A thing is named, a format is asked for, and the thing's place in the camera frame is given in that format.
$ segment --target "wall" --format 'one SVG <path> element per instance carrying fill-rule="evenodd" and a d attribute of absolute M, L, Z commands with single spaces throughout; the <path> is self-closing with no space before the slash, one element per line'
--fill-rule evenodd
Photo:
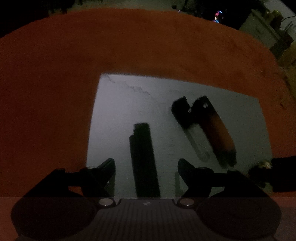
<path fill-rule="evenodd" d="M 272 12 L 273 10 L 278 10 L 281 12 L 284 18 L 294 16 L 295 13 L 289 9 L 282 1 L 280 0 L 267 0 L 264 5 Z M 292 21 L 294 26 L 296 26 L 296 17 L 288 18 L 282 22 L 281 28 L 284 29 L 289 22 Z M 296 40 L 296 27 L 289 32 L 290 36 Z"/>

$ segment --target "black cable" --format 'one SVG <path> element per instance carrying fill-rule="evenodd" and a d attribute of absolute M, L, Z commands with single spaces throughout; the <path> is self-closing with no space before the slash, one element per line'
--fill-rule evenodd
<path fill-rule="evenodd" d="M 286 17 L 286 18 L 284 18 L 282 21 L 286 20 L 287 18 L 293 18 L 293 17 L 296 17 L 296 15 L 294 15 L 294 16 L 290 16 L 290 17 Z"/>

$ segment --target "cable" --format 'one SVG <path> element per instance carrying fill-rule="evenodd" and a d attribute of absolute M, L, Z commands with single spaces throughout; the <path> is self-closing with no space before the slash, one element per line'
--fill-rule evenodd
<path fill-rule="evenodd" d="M 286 18 L 284 18 L 282 21 L 286 20 L 287 18 L 293 18 L 293 17 L 296 17 L 296 15 L 294 15 L 294 16 L 290 16 L 290 17 L 286 17 Z"/>

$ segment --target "orange tablecloth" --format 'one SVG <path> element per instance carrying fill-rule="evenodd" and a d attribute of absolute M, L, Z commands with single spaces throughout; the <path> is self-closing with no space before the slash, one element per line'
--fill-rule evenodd
<path fill-rule="evenodd" d="M 296 104 L 275 58 L 257 40 L 176 12 L 92 9 L 39 20 L 0 39 L 1 196 L 22 196 L 54 168 L 85 166 L 104 72 L 254 96 L 274 157 L 296 155 Z M 11 200 L 1 201 L 1 240 L 16 237 Z"/>

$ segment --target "orange surface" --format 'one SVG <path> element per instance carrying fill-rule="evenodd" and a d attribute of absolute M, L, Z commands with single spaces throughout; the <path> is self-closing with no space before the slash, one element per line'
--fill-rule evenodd
<path fill-rule="evenodd" d="M 176 12 L 92 9 L 36 21 L 0 39 L 1 196 L 22 196 L 54 168 L 85 166 L 96 88 L 105 72 L 257 97 L 273 156 L 296 155 L 296 104 L 273 55 L 257 40 Z M 0 202 L 0 240 L 11 240 L 15 200 Z"/>

